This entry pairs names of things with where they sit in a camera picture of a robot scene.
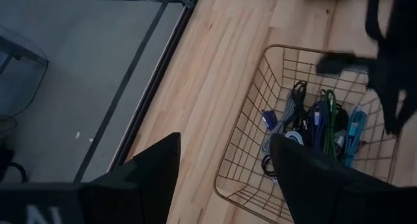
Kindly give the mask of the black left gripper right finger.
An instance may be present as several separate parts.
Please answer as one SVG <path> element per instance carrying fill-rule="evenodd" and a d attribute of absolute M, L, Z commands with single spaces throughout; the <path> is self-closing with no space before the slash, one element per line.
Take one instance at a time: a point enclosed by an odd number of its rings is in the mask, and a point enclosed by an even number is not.
<path fill-rule="evenodd" d="M 417 186 L 383 182 L 280 134 L 270 153 L 295 224 L 417 224 Z"/>

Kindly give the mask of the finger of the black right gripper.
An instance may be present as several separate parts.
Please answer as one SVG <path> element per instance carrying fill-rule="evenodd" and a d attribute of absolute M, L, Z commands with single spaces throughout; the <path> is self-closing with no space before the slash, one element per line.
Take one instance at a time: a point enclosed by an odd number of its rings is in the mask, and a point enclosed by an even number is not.
<path fill-rule="evenodd" d="M 369 87 L 373 89 L 379 97 L 384 114 L 384 127 L 389 135 L 399 135 L 401 129 L 396 118 L 398 95 L 400 91 L 398 83 L 370 83 Z"/>
<path fill-rule="evenodd" d="M 405 98 L 405 120 L 409 120 L 417 111 L 417 89 L 407 89 Z"/>

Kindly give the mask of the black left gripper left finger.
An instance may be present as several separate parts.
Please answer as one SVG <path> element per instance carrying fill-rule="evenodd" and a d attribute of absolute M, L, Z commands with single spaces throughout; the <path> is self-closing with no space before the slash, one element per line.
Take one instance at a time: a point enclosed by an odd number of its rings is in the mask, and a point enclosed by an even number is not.
<path fill-rule="evenodd" d="M 173 132 L 90 182 L 0 183 L 0 224 L 166 224 L 180 153 Z"/>

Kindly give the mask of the black USB-C cable red tie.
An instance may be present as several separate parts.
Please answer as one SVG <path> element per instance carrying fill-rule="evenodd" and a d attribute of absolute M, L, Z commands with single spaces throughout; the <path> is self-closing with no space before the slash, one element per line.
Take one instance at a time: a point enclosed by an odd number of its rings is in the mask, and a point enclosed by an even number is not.
<path fill-rule="evenodd" d="M 268 165 L 271 162 L 270 154 L 264 155 L 263 159 L 261 160 L 261 168 L 265 176 L 270 178 L 276 178 L 276 173 L 274 169 L 268 169 Z"/>

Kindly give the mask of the gold wire basket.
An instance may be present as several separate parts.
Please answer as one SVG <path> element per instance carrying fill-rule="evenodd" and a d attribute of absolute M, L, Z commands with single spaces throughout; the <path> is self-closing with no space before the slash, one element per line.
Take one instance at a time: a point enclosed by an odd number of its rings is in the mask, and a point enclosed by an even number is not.
<path fill-rule="evenodd" d="M 261 168 L 275 133 L 384 182 L 393 179 L 398 139 L 384 130 L 367 76 L 318 76 L 321 55 L 279 44 L 261 53 L 218 166 L 215 192 L 265 221 L 293 220 L 278 181 Z"/>

